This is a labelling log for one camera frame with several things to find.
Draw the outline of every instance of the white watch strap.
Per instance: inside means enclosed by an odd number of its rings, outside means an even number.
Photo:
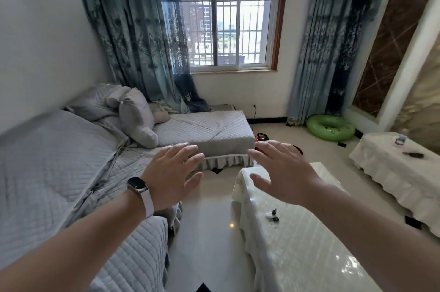
[[[148,218],[153,215],[154,213],[154,205],[153,200],[151,199],[150,190],[146,190],[143,193],[140,194],[142,197],[143,204],[145,205],[145,212],[146,217]]]

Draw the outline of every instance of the glossy floor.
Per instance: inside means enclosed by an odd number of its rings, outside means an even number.
[[[405,215],[411,215],[353,165],[349,154],[359,139],[347,141],[343,148],[312,136],[305,128],[282,123],[256,124],[257,132],[300,147],[310,162],[322,162],[351,195],[388,218],[404,224]],[[195,292],[202,283],[212,292],[252,291],[255,268],[238,226],[240,205],[231,200],[240,169],[205,171],[200,187],[183,201],[180,230],[169,250],[168,292]]]

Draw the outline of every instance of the left hand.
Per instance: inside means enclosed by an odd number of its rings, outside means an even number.
[[[150,188],[154,210],[163,210],[179,203],[191,190],[200,184],[203,173],[195,173],[188,181],[188,175],[203,160],[203,153],[196,145],[188,143],[164,147],[148,164],[140,177]]]

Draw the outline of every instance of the small figurine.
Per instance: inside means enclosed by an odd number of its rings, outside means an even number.
[[[274,222],[279,222],[279,218],[276,216],[276,209],[266,213],[267,219],[272,219]]]

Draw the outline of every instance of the small container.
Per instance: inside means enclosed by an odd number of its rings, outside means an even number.
[[[399,134],[399,137],[397,137],[396,141],[394,142],[396,145],[399,146],[403,146],[405,145],[405,142],[408,139],[408,134],[409,134],[409,130],[408,129],[403,129],[402,130],[402,134]]]

